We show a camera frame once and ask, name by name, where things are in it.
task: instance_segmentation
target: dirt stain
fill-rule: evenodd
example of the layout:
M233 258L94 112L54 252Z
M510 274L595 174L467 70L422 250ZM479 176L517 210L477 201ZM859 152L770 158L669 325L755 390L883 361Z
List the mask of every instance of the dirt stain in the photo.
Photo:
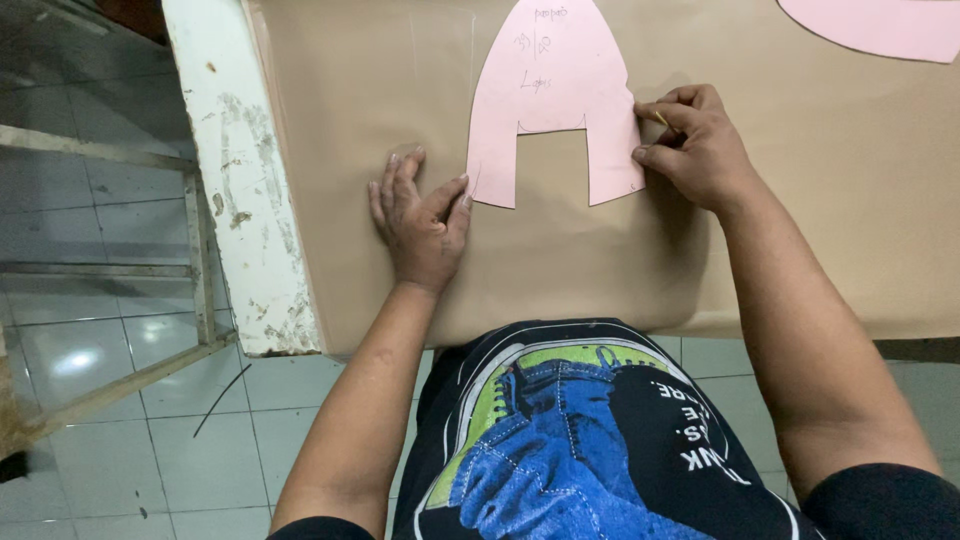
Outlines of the dirt stain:
M213 217L219 217L224 213L224 197L220 193L213 194L213 206L216 207L217 211L213 213Z
M240 224L245 221L250 221L253 218L253 214L250 212L237 212L233 214L233 221L230 222L230 229L234 230L237 227L240 227Z

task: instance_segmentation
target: black wire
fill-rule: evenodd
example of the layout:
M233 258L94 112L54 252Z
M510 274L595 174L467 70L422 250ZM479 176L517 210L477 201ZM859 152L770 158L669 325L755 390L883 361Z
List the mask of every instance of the black wire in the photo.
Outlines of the black wire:
M237 379L240 379L240 376L246 373L247 370L250 369L250 366L252 365L253 364L251 363L247 364L247 367L243 368L243 370L240 373L238 373L237 376L233 378L233 380L230 381L230 384L228 384L227 387L224 388L224 391L220 393L220 397L217 398L217 401L213 402L213 405L210 407L210 410L206 412L206 415L204 416L203 420L200 421L200 425L197 426L197 430L193 432L193 438L195 439L197 438L197 433L200 432L200 428L204 426L204 422L206 422L206 419L210 416L210 413L213 412L213 408L217 406L218 403L220 403L220 399L224 397L224 394L226 394L227 391L230 390L230 387L233 386L235 382L237 382Z

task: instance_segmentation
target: white metal frame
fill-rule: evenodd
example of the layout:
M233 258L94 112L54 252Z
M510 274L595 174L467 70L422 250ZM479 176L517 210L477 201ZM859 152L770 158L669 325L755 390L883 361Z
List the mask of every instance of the white metal frame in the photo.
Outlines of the white metal frame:
M323 321L243 1L163 0L163 14L240 344L251 357L324 352Z
M18 415L12 391L10 368L7 366L6 353L0 347L0 459L3 459L8 455L26 450L37 440L53 431L76 423L83 417L176 373L197 360L216 353L227 345L236 342L237 332L228 331L216 335L214 330L213 286L207 251L209 231L207 230L206 217L208 210L200 170L196 162L2 125L0 125L0 146L61 152L87 158L182 171L184 201L187 210L187 232L190 244L190 264L5 262L0 263L0 273L188 278L193 282L198 341L196 347L191 347L177 355L131 373L120 380L91 390L66 405L30 419L22 419Z

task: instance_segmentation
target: right hand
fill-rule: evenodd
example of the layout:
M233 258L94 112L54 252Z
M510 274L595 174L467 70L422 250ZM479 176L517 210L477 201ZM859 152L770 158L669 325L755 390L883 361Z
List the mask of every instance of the right hand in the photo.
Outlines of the right hand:
M681 86L657 103L636 103L634 111L655 122L659 112L673 128L656 144L637 146L634 160L665 175L697 206L723 213L764 188L713 86Z

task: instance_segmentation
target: graphic print t-shirt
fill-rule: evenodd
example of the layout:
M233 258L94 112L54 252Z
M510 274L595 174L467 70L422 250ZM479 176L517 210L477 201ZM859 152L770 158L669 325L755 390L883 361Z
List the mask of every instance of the graphic print t-shirt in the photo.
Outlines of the graphic print t-shirt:
M900 515L928 538L960 516L955 488L897 465L838 473L798 511L670 356L615 319L516 323L447 350L417 422L394 538L914 537L896 535ZM369 537L310 518L273 538Z

